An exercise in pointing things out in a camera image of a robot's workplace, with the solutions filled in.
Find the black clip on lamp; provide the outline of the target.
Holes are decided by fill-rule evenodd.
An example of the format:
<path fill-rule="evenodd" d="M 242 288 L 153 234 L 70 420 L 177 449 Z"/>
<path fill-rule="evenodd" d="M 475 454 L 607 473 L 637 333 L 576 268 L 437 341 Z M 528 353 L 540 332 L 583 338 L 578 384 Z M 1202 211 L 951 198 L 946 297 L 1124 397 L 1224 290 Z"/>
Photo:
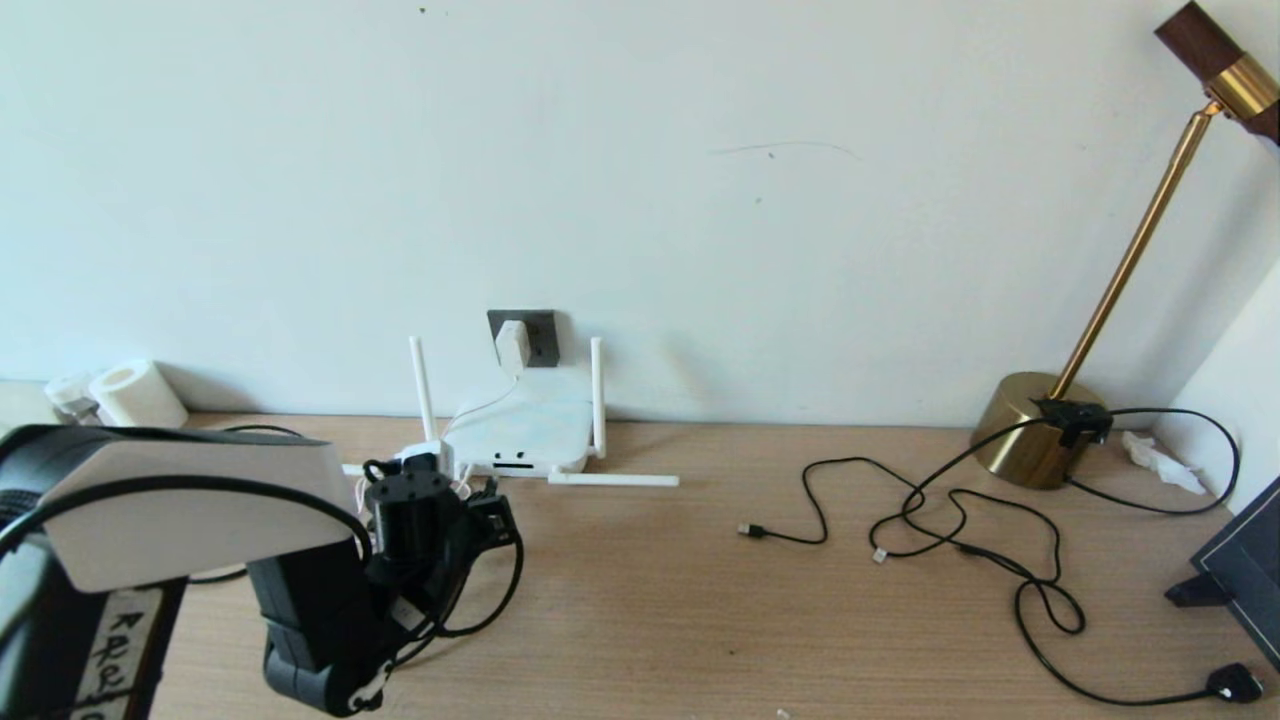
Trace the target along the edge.
<path fill-rule="evenodd" d="M 1044 424 L 1059 432 L 1056 445 L 1064 448 L 1103 443 L 1114 427 L 1114 416 L 1102 404 L 1051 397 L 1033 404 Z"/>

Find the white router with antennas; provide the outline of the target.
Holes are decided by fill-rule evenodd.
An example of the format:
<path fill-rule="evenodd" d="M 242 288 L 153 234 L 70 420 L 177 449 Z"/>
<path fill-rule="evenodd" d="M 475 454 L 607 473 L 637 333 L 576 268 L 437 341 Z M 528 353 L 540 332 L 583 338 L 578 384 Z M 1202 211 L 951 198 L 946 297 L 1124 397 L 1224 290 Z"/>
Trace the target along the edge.
<path fill-rule="evenodd" d="M 422 341 L 410 337 L 420 442 L 444 445 L 440 473 L 457 486 L 471 477 L 515 477 L 544 478 L 553 486 L 677 487 L 677 475 L 586 471 L 589 460 L 607 456 L 604 347 L 603 338 L 590 340 L 589 386 L 575 384 L 556 368 L 525 369 L 499 397 L 458 413 L 438 430 Z"/>

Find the crumpled white tissue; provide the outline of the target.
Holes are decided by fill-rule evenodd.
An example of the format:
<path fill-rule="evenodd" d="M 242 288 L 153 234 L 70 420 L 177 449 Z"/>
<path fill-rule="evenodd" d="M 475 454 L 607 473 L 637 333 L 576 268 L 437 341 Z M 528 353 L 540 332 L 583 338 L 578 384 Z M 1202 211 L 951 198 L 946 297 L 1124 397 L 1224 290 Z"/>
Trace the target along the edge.
<path fill-rule="evenodd" d="M 1152 471 L 1161 482 L 1179 487 L 1193 495 L 1207 495 L 1207 489 L 1202 484 L 1197 469 L 1164 452 L 1156 445 L 1155 438 L 1124 430 L 1121 433 L 1121 446 L 1132 464 Z"/>

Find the black clip stand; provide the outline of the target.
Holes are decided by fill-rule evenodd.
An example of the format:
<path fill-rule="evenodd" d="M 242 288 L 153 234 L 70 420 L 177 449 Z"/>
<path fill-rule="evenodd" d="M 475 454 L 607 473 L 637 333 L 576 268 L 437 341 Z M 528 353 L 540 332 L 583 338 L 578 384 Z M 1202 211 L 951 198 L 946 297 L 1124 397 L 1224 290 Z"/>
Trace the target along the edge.
<path fill-rule="evenodd" d="M 1233 592 L 1207 571 L 1171 585 L 1164 597 L 1179 609 L 1224 607 L 1234 600 Z"/>

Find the grey wall socket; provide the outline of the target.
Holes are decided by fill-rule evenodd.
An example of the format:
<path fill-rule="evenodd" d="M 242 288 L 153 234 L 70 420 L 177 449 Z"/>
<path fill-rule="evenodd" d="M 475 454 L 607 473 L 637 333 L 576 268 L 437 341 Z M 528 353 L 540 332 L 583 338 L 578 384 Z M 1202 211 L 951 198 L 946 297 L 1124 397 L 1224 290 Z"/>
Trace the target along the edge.
<path fill-rule="evenodd" d="M 504 320 L 522 320 L 527 324 L 532 354 L 527 368 L 553 368 L 559 364 L 561 350 L 556 313 L 550 309 L 492 309 L 486 319 L 495 346 L 495 336 Z"/>

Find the white toilet paper roll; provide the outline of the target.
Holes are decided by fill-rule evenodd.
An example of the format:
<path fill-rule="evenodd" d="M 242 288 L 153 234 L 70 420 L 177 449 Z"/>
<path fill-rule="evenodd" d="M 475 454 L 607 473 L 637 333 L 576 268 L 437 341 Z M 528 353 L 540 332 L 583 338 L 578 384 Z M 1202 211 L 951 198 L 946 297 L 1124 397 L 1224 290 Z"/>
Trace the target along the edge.
<path fill-rule="evenodd" d="M 180 428 L 189 413 L 159 366 L 147 359 L 119 363 L 88 384 L 108 427 Z"/>

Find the gold desk lamp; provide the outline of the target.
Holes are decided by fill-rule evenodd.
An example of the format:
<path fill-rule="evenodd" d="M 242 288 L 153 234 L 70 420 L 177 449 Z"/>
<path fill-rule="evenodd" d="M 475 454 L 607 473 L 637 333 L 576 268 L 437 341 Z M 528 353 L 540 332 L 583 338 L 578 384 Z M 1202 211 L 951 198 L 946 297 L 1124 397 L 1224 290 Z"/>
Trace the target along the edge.
<path fill-rule="evenodd" d="M 970 450 L 975 460 L 992 475 L 1014 486 L 1029 489 L 1065 487 L 1092 446 L 1057 446 L 1059 432 L 1044 424 L 1033 401 L 1051 397 L 1106 406 L 1096 392 L 1079 382 L 1079 375 L 1211 124 L 1229 119 L 1280 151 L 1280 79 L 1244 50 L 1201 0 L 1185 0 L 1155 29 L 1155 37 L 1196 77 L 1206 101 L 1187 120 L 1124 255 L 1062 369 L 1055 374 L 1016 372 L 1006 375 L 995 387 L 973 430 Z M 1115 411 L 1110 411 L 1115 418 Z"/>

